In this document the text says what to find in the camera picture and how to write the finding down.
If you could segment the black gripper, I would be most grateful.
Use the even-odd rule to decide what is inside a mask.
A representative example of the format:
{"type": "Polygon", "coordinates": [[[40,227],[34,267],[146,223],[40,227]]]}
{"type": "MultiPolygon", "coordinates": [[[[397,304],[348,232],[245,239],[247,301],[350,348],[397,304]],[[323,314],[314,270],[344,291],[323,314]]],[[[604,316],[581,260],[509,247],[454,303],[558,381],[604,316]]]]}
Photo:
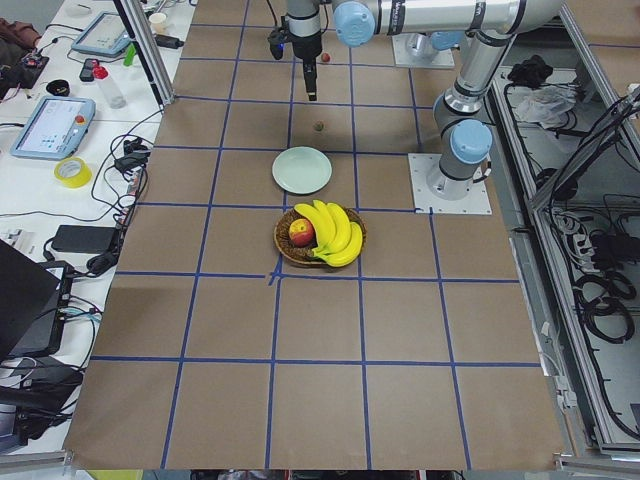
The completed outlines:
{"type": "Polygon", "coordinates": [[[294,55],[303,61],[305,91],[309,101],[317,100],[316,58],[321,55],[321,34],[311,36],[292,36],[294,55]]]}

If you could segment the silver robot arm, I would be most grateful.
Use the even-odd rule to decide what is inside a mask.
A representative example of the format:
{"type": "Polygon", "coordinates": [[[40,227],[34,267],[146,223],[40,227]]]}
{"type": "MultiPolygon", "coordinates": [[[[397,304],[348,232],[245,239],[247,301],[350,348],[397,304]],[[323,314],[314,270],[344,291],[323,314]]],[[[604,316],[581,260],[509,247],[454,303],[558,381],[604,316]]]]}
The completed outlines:
{"type": "MultiPolygon", "coordinates": [[[[316,59],[321,55],[319,1],[289,1],[282,22],[268,37],[279,59],[290,43],[303,62],[306,92],[317,99],[316,59]]],[[[516,35],[551,20],[562,1],[330,1],[339,40],[350,48],[377,34],[472,32],[474,38],[458,77],[444,94],[445,105],[461,115],[476,113],[482,98],[516,35]]]]}
{"type": "Polygon", "coordinates": [[[444,200],[457,201],[467,196],[476,170],[490,152],[491,130],[477,114],[512,41],[509,34],[477,31],[465,50],[453,85],[434,104],[442,154],[437,166],[427,175],[427,182],[444,200]]]}

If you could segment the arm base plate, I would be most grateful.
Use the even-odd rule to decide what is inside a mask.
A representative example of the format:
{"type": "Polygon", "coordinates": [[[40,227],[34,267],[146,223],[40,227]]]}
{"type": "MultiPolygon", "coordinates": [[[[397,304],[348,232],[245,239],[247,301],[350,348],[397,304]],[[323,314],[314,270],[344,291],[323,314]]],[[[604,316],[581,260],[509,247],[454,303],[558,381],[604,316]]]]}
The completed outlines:
{"type": "Polygon", "coordinates": [[[392,37],[394,61],[397,67],[423,69],[453,69],[454,57],[450,49],[437,50],[431,36],[421,33],[392,37]]]}
{"type": "Polygon", "coordinates": [[[414,210],[423,214],[491,215],[480,166],[470,180],[452,180],[440,170],[440,154],[408,155],[414,210]]]}

